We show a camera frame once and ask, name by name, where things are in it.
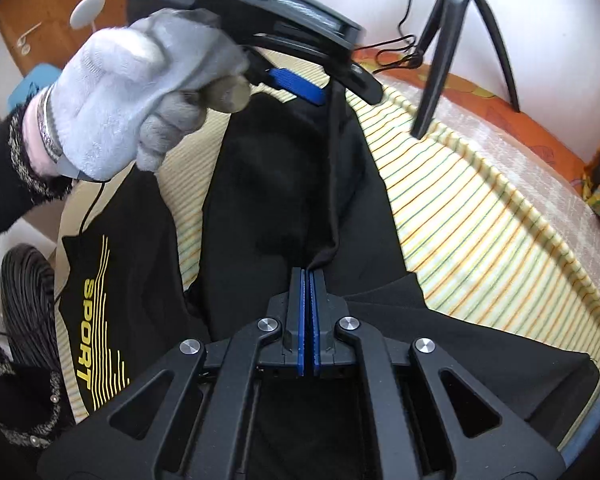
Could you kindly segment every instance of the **metal screw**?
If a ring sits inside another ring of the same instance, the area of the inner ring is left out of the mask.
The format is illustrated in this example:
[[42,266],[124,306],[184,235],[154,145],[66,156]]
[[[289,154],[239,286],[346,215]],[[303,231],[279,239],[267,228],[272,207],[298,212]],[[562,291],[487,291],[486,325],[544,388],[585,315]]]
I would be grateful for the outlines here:
[[339,320],[338,324],[344,330],[355,330],[360,326],[360,322],[355,317],[351,317],[351,316],[345,316],[345,317],[341,318]]
[[416,348],[423,354],[430,354],[436,349],[436,344],[426,337],[422,337],[416,341]]
[[263,317],[258,322],[258,328],[263,332],[273,332],[278,328],[278,322],[272,317]]
[[180,351],[187,355],[197,354],[200,351],[200,341],[197,339],[185,339],[180,343]]

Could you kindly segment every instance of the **blue chair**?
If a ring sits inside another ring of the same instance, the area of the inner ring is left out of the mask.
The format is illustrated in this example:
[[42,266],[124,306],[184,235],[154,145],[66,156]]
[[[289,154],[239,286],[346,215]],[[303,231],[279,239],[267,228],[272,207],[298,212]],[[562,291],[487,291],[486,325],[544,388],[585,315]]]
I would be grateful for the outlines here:
[[25,102],[29,96],[37,94],[45,86],[51,85],[60,77],[61,73],[62,71],[59,68],[47,63],[41,63],[33,67],[33,70],[11,92],[7,100],[9,111],[11,112],[17,105]]

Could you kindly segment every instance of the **door handle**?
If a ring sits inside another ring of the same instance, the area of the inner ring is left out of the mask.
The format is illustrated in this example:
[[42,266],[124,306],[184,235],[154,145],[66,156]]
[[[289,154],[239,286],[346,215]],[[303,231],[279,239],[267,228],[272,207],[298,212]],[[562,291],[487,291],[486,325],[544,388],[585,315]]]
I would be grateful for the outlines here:
[[39,22],[31,27],[27,32],[18,38],[18,41],[16,41],[16,46],[20,49],[20,53],[23,56],[26,56],[31,51],[31,46],[29,43],[27,43],[27,36],[36,30],[40,25],[42,25],[42,22]]

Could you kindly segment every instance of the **yellow stripe print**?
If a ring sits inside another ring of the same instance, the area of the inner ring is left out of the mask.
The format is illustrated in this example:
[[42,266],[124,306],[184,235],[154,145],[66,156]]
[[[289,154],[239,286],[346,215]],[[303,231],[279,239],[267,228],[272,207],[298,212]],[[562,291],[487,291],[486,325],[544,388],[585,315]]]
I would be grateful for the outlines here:
[[112,360],[112,353],[107,337],[105,276],[107,266],[109,265],[109,255],[109,238],[103,235],[100,265],[96,275],[93,299],[93,328],[91,335],[91,400],[93,402],[93,410],[99,409],[99,407],[129,384],[129,378],[125,377],[125,362],[120,357],[120,350],[114,350],[114,355],[116,356],[114,372],[114,361]]

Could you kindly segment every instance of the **pink cuff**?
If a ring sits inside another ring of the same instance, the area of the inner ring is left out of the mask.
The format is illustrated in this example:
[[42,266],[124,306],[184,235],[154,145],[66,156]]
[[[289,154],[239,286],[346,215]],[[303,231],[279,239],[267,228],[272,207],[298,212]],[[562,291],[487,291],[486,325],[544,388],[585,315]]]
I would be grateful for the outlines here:
[[46,152],[38,127],[38,103],[43,93],[40,92],[29,102],[22,121],[22,139],[29,156],[31,169],[41,177],[59,176],[55,163]]

